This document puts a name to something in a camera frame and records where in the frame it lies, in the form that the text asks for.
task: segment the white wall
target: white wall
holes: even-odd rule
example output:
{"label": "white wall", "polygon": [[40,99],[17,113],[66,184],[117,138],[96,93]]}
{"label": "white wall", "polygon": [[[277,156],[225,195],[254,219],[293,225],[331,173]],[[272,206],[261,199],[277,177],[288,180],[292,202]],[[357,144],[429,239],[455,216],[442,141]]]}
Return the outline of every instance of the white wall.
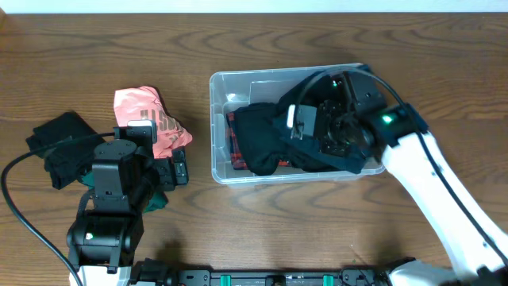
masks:
{"label": "white wall", "polygon": [[508,12],[508,0],[0,0],[19,13]]}

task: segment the cable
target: cable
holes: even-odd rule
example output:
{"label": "cable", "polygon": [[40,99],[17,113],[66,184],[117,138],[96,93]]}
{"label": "cable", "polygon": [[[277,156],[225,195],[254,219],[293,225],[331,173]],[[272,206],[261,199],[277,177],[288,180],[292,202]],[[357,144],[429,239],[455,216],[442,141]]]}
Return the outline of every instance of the cable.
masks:
{"label": "cable", "polygon": [[3,194],[3,197],[6,199],[7,206],[9,206],[9,208],[13,212],[14,216],[16,216],[16,218],[19,219],[19,221],[24,226],[26,226],[26,228],[29,229],[32,232],[32,234],[34,234],[37,238],[39,238],[53,253],[55,253],[56,256],[65,264],[65,266],[67,266],[67,268],[71,272],[72,276],[76,280],[76,283],[78,286],[83,286],[83,283],[79,279],[78,273],[76,272],[74,267],[71,265],[71,262],[56,248],[56,246],[54,246],[42,233],[40,233],[39,230],[37,230],[37,228],[35,226],[33,226],[23,216],[23,214],[21,214],[21,212],[17,209],[16,205],[14,204],[13,200],[11,199],[11,197],[9,195],[9,190],[7,189],[7,174],[9,173],[10,169],[12,167],[14,167],[15,164],[21,162],[22,160],[24,160],[32,155],[35,155],[37,153],[41,153],[41,152],[44,152],[44,151],[47,151],[47,150],[53,149],[53,148],[59,148],[59,147],[67,146],[67,145],[72,145],[77,142],[84,141],[84,140],[91,139],[91,138],[106,137],[106,136],[114,136],[114,132],[94,134],[94,135],[90,135],[90,136],[86,136],[86,137],[76,138],[72,141],[63,141],[60,143],[47,145],[45,147],[30,151],[24,155],[19,156],[16,159],[12,160],[10,163],[8,163],[8,165],[3,169],[3,172],[2,172],[2,194]]}
{"label": "cable", "polygon": [[398,104],[409,115],[411,124],[414,127],[414,132],[417,134],[418,140],[420,141],[420,145],[423,148],[423,151],[424,151],[425,155],[429,159],[429,162],[432,165],[432,168],[434,169],[434,172],[437,174],[437,176],[439,177],[439,179],[443,183],[443,185],[446,188],[446,190],[448,191],[448,193],[451,195],[451,197],[453,198],[453,200],[455,201],[457,206],[459,206],[459,208],[462,210],[464,215],[469,219],[471,224],[475,227],[476,231],[478,231],[479,235],[483,238],[483,240],[485,240],[485,242],[494,250],[494,252],[496,254],[498,254],[498,256],[501,258],[501,260],[504,263],[504,265],[508,267],[508,259],[506,258],[504,253],[499,249],[499,247],[495,244],[495,242],[492,240],[492,238],[489,237],[489,235],[485,232],[485,230],[483,230],[481,225],[478,224],[478,222],[475,220],[475,218],[472,216],[472,214],[468,211],[468,209],[465,207],[465,205],[462,203],[462,201],[460,201],[460,199],[457,196],[457,194],[453,191],[452,186],[450,186],[448,181],[445,179],[445,176],[443,176],[443,173],[441,173],[441,169],[439,168],[439,166],[437,165],[436,161],[434,160],[434,158],[430,154],[429,148],[427,147],[427,144],[425,143],[425,140],[424,140],[423,136],[421,135],[421,131],[418,128],[416,120],[414,119],[413,111],[411,111],[407,107],[407,105],[402,101],[400,96],[398,96],[397,91],[395,91],[393,89],[393,87],[391,87],[386,81],[384,81],[383,79],[379,78],[377,75],[374,75],[374,74],[370,73],[369,71],[364,71],[364,70],[356,68],[356,67],[331,68],[329,70],[322,71],[322,72],[316,74],[315,77],[313,77],[312,80],[310,80],[308,82],[308,84],[302,89],[302,92],[300,93],[299,97],[297,98],[297,102],[296,102],[295,107],[294,107],[294,117],[293,117],[293,122],[294,122],[293,129],[294,129],[294,133],[298,132],[298,128],[296,127],[296,125],[297,125],[296,115],[298,113],[299,104],[303,100],[303,97],[305,96],[306,92],[312,87],[312,85],[314,85],[323,76],[326,76],[326,75],[336,75],[336,74],[342,73],[342,72],[356,72],[356,73],[359,73],[361,75],[369,76],[369,77],[373,78],[374,80],[376,80],[378,83],[380,83],[384,88],[386,88],[388,92],[390,92],[390,94],[395,98],[395,100],[398,102]]}

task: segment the pink cloth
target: pink cloth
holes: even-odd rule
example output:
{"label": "pink cloth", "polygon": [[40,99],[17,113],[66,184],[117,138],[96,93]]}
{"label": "pink cloth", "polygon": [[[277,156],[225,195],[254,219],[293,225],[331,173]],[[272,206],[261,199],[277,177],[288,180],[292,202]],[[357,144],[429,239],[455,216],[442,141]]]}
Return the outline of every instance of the pink cloth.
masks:
{"label": "pink cloth", "polygon": [[130,120],[150,119],[157,124],[157,143],[153,145],[156,159],[171,157],[171,151],[192,141],[192,135],[174,118],[164,112],[159,94],[152,87],[115,91],[114,115],[118,126]]}

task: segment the plaid fabric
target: plaid fabric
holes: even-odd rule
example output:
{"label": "plaid fabric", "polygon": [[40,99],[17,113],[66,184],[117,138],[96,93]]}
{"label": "plaid fabric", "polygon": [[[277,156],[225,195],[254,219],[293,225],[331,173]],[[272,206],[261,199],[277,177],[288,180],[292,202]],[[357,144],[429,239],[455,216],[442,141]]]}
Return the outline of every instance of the plaid fabric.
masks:
{"label": "plaid fabric", "polygon": [[[228,113],[227,116],[229,126],[229,153],[231,155],[231,165],[235,170],[248,170],[247,164],[241,155],[240,147],[238,147],[237,135],[235,134],[235,114],[234,112]],[[280,161],[279,166],[291,167],[290,162]]]}

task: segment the black cloth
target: black cloth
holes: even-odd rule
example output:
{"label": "black cloth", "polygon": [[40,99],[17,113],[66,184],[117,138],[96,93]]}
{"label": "black cloth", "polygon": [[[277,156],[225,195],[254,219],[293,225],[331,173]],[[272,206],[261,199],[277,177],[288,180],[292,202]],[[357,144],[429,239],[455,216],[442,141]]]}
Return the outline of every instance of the black cloth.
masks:
{"label": "black cloth", "polygon": [[[349,147],[346,157],[337,157],[321,153],[319,141],[313,138],[290,137],[291,130],[286,127],[287,109],[298,101],[301,90],[318,73],[293,87],[277,104],[255,103],[234,111],[238,147],[251,172],[269,176],[280,160],[289,161],[293,167],[306,172],[361,172],[365,158],[356,146]],[[337,96],[333,79],[324,76],[307,91],[301,104],[318,107],[325,100],[337,100]]]}
{"label": "black cloth", "polygon": [[[75,112],[64,113],[36,127],[33,133],[34,135],[26,138],[30,151],[56,142],[96,134]],[[94,149],[103,142],[104,139],[96,137],[37,155],[44,158],[44,170],[49,172],[53,187],[59,190],[90,170]]]}

